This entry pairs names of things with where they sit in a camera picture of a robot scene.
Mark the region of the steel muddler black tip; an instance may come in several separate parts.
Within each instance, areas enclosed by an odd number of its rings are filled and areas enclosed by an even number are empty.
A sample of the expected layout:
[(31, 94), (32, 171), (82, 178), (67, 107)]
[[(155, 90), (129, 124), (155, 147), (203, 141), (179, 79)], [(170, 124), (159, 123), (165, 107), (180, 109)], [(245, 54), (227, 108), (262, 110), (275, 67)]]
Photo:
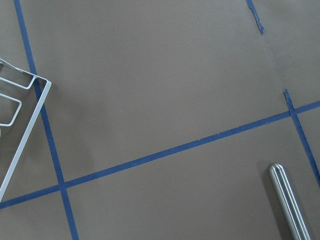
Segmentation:
[(294, 240), (310, 240), (310, 233), (301, 214), (285, 168), (279, 163), (272, 163), (268, 167), (268, 172), (292, 238)]

